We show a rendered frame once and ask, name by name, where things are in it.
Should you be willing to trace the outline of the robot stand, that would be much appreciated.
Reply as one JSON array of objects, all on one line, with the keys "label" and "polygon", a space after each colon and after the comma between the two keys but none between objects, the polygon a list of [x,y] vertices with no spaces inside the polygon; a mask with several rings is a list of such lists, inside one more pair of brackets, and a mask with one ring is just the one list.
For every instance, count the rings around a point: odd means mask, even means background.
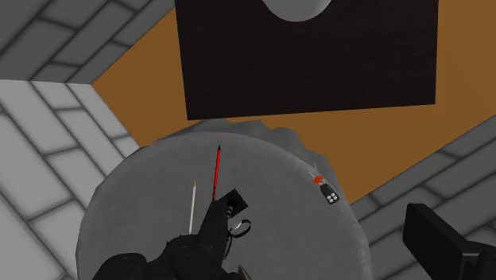
[{"label": "robot stand", "polygon": [[331,0],[290,22],[262,0],[176,0],[191,120],[436,101],[438,0]]}]

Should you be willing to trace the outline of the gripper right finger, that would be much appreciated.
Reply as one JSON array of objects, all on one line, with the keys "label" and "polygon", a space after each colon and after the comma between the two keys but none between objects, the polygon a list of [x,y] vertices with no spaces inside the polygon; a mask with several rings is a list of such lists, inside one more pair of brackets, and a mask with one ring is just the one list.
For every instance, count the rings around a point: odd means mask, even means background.
[{"label": "gripper right finger", "polygon": [[469,241],[425,204],[408,204],[402,240],[431,280],[496,280],[496,247]]}]

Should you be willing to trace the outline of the white pen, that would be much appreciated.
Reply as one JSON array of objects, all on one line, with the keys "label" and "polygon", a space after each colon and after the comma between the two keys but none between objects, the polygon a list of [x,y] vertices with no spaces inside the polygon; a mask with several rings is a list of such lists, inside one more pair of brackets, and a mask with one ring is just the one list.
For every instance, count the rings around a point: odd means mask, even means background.
[{"label": "white pen", "polygon": [[192,200],[191,200],[191,208],[190,208],[190,216],[189,216],[189,224],[188,224],[188,234],[192,234],[192,226],[194,220],[195,213],[195,203],[196,203],[196,181],[194,181],[192,186]]}]

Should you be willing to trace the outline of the red pen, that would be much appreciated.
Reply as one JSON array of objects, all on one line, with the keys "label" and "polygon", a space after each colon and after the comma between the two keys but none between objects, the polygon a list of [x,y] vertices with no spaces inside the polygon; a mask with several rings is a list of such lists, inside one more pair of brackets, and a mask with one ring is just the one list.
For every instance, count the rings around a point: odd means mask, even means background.
[{"label": "red pen", "polygon": [[217,185],[218,185],[218,178],[219,178],[220,158],[221,158],[221,145],[218,146],[217,153],[216,153],[216,159],[215,159],[215,173],[214,173],[214,181],[213,181],[213,187],[212,187],[212,201],[214,201],[216,199]]}]

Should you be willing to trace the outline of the round grey table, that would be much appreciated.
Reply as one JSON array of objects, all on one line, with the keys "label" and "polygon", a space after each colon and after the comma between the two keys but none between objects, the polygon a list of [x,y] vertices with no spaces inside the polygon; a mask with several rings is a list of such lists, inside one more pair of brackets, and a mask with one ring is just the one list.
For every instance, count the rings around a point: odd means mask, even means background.
[{"label": "round grey table", "polygon": [[236,189],[252,226],[236,239],[226,270],[244,267],[253,280],[372,280],[367,237],[341,197],[330,205],[308,172],[318,170],[340,190],[326,157],[308,150],[288,128],[263,122],[202,121],[142,147],[95,190],[79,230],[79,280],[92,280],[113,255],[155,259],[165,244],[188,233],[192,186],[198,232],[212,199]]}]

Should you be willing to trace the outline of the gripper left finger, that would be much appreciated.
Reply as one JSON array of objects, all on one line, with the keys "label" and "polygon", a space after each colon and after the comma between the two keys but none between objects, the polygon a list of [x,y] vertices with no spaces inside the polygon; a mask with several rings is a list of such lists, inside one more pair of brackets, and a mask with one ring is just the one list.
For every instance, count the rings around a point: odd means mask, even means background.
[{"label": "gripper left finger", "polygon": [[223,260],[229,231],[227,203],[210,203],[196,235],[180,235],[166,243],[153,261],[139,253],[122,253],[106,260],[92,280],[242,280],[226,272]]}]

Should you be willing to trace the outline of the black key fob with keys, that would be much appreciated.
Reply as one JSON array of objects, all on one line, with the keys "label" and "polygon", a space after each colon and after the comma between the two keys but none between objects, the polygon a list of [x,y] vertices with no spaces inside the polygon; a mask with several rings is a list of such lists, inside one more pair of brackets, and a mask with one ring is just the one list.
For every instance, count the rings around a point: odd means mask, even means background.
[{"label": "black key fob with keys", "polygon": [[308,172],[312,179],[312,183],[319,187],[325,200],[330,204],[337,204],[340,201],[340,196],[332,186],[332,184],[325,178],[325,176],[318,170],[316,163],[313,164],[312,170]]}]

